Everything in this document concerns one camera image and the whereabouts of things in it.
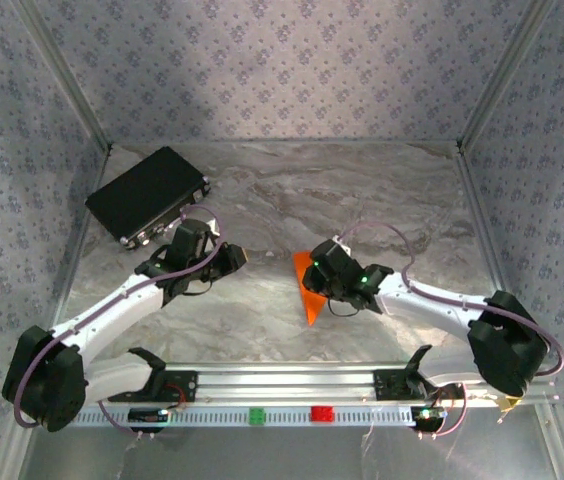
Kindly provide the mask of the black right controller board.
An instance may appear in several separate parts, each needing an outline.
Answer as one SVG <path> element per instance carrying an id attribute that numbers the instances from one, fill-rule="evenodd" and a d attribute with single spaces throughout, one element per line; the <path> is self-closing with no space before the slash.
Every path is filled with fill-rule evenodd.
<path id="1" fill-rule="evenodd" d="M 433 434 L 442 429 L 448 413 L 443 407 L 412 407 L 411 415 L 415 431 Z"/>

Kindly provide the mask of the aluminium table side rail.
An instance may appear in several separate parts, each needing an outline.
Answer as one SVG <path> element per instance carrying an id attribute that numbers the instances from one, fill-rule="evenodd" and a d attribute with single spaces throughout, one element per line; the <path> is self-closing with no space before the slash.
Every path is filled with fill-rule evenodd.
<path id="1" fill-rule="evenodd" d="M 79 197 L 80 202 L 78 203 L 78 210 L 75 216 L 76 222 L 72 226 L 71 235 L 68 237 L 67 243 L 65 244 L 62 257 L 63 263 L 60 265 L 58 276 L 54 283 L 54 303 L 48 313 L 48 322 L 50 325 L 56 325 L 64 317 L 90 222 L 91 214 L 86 206 L 86 199 L 94 190 L 99 188 L 106 170 L 111 149 L 111 143 L 105 145 L 102 153 L 97 158 L 97 169 L 93 174 L 86 177 L 86 190 Z"/>
<path id="2" fill-rule="evenodd" d="M 476 229 L 479 248 L 484 259 L 489 278 L 499 290 L 512 292 L 510 282 L 506 278 L 501 261 L 497 255 L 496 244 L 486 215 L 486 209 L 480 197 L 476 183 L 473 180 L 470 163 L 467 160 L 463 144 L 456 141 L 456 162 L 462 187 L 465 192 L 468 208 L 471 212 Z"/>

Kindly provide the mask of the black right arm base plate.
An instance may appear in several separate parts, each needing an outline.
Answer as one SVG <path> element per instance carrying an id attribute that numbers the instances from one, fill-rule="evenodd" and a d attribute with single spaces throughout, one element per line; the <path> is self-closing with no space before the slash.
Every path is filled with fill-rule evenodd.
<path id="1" fill-rule="evenodd" d="M 373 387 L 377 400 L 432 401 L 438 393 L 451 400 L 462 399 L 462 388 L 453 385 L 434 387 L 419 373 L 406 369 L 382 369 L 373 372 Z"/>

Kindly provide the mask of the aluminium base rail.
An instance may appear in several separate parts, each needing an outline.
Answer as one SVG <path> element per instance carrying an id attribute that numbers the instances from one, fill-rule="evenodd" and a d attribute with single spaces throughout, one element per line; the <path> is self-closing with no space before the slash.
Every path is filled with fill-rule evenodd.
<path id="1" fill-rule="evenodd" d="M 353 405 L 368 402 L 393 404 L 425 404 L 419 400 L 377 400 L 373 387 L 373 372 L 382 369 L 406 369 L 419 373 L 434 387 L 447 385 L 462 388 L 462 398 L 475 406 L 495 406 L 498 396 L 521 397 L 520 403 L 554 401 L 553 383 L 538 378 L 523 396 L 514 396 L 488 384 L 468 365 L 452 366 L 445 373 L 439 367 L 368 362 L 296 362 L 296 363 L 168 363 L 163 368 L 150 366 L 148 361 L 131 354 L 117 359 L 98 361 L 87 370 L 87 406 L 99 401 L 109 402 L 125 390 L 142 388 L 153 372 L 161 370 L 194 370 L 198 384 L 194 402 L 215 405 L 272 404 L 335 404 Z"/>

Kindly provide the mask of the black metal-edged case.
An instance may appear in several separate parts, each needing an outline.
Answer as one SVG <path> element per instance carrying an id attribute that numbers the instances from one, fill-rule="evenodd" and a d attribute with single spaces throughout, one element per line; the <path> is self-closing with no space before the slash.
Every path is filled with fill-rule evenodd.
<path id="1" fill-rule="evenodd" d="M 134 250 L 172 228 L 181 209 L 210 189 L 206 175 L 164 146 L 90 194 L 85 205 L 122 247 Z"/>

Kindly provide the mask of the black left controller board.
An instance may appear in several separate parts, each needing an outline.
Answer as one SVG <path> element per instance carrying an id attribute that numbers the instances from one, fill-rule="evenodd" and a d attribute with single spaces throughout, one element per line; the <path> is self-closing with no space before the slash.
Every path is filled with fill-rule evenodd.
<path id="1" fill-rule="evenodd" d="M 169 420 L 169 411 L 161 408 L 131 408 L 127 415 L 130 428 L 135 433 L 159 433 Z"/>

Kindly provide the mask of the orange paper sheet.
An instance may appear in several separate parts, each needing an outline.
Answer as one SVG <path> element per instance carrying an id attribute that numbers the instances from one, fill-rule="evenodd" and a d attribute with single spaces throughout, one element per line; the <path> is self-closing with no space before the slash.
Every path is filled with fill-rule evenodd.
<path id="1" fill-rule="evenodd" d="M 312 296 L 311 291 L 306 290 L 302 285 L 302 278 L 306 271 L 306 269 L 313 265 L 313 262 L 310 258 L 309 251 L 301 251 L 295 252 L 292 255 L 293 265 L 296 273 L 296 278 L 299 286 L 299 291 L 306 315 L 306 320 L 309 326 L 312 326 L 316 319 L 318 318 L 319 314 L 322 312 L 325 303 L 316 302 Z"/>

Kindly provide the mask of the aluminium frame post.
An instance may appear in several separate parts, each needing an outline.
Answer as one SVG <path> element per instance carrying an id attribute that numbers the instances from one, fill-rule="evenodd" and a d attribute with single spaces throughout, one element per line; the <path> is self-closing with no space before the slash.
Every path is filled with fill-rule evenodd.
<path id="1" fill-rule="evenodd" d="M 466 125 L 457 139 L 459 153 L 468 154 L 475 146 L 488 121 L 557 0 L 528 0 L 505 48 L 495 64 Z"/>

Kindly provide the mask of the black controller board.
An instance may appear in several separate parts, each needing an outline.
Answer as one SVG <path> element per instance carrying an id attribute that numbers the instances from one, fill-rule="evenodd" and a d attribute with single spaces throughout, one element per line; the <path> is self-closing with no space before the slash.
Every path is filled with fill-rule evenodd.
<path id="1" fill-rule="evenodd" d="M 411 415 L 415 431 L 433 434 L 442 429 L 448 413 L 443 407 L 412 407 Z"/>
<path id="2" fill-rule="evenodd" d="M 169 420 L 169 411 L 161 408 L 131 408 L 127 415 L 130 428 L 135 433 L 159 433 Z"/>

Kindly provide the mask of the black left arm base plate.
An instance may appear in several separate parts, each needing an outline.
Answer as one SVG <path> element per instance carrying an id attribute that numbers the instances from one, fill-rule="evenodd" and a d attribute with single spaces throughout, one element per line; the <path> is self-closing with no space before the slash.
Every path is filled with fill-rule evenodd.
<path id="1" fill-rule="evenodd" d="M 113 403 L 170 403 L 194 402 L 198 372 L 194 370 L 161 370 L 153 372 L 142 388 L 125 390 L 108 397 Z"/>

